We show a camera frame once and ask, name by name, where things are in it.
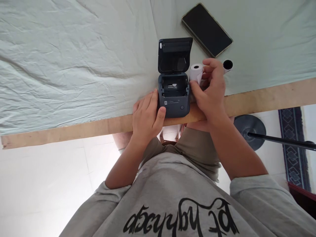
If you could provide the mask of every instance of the paper roll core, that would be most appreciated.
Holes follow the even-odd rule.
[[[223,62],[224,74],[229,72],[233,68],[233,62],[229,59]]]

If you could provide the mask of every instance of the black metal pole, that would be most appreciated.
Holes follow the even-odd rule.
[[[256,134],[256,133],[248,133],[248,136],[267,140],[267,141],[272,141],[272,142],[276,142],[276,143],[282,143],[285,145],[298,146],[300,148],[316,151],[316,144],[313,144],[313,143],[299,142],[299,141],[294,141],[294,140],[290,140],[290,139],[270,137],[270,136]]]

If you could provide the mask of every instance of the smartphone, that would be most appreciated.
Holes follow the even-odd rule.
[[[182,17],[182,24],[212,58],[219,56],[233,43],[232,38],[201,3]]]

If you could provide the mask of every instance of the hand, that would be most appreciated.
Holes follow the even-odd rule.
[[[156,116],[158,104],[158,90],[146,95],[133,106],[133,135],[137,143],[147,145],[162,129],[166,108],[160,107]]]
[[[190,81],[192,92],[197,100],[197,105],[209,120],[217,113],[225,112],[224,95],[225,80],[223,64],[213,58],[203,60],[204,73],[202,79],[207,79],[210,86],[202,91],[196,81]]]

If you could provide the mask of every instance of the white floor tile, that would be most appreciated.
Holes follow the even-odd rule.
[[[170,133],[164,133],[163,134],[163,137],[164,137],[164,140],[165,141],[175,141],[175,138],[176,138],[176,136],[177,136],[177,134],[178,134],[179,132],[170,132]]]
[[[83,141],[84,146],[93,146],[93,145],[113,143],[114,139],[113,139],[112,134],[110,134],[110,135],[104,135],[104,136],[83,138],[82,141]]]
[[[0,162],[0,217],[78,208],[91,194],[83,148]]]
[[[89,173],[103,170],[107,175],[120,156],[115,143],[85,146],[85,151]]]
[[[77,209],[58,209],[0,218],[0,236],[57,237]]]
[[[268,136],[281,137],[279,114],[277,110],[252,114],[261,119],[266,127]],[[269,174],[285,173],[284,155],[282,144],[264,141],[256,153],[261,158]]]
[[[218,180],[219,183],[217,183],[217,186],[223,189],[226,193],[230,194],[230,178],[223,166],[218,170]]]
[[[180,130],[180,124],[178,125],[171,125],[171,126],[165,126],[162,128],[162,133],[166,134],[166,133],[171,133],[171,132],[178,132]]]
[[[110,171],[111,169],[99,169],[92,171],[89,174],[93,191],[95,191],[100,184],[105,181]]]
[[[52,152],[63,152],[75,148],[83,147],[82,139],[49,143],[38,146],[27,146],[15,149],[0,149],[0,161],[33,156],[34,154],[47,154]]]

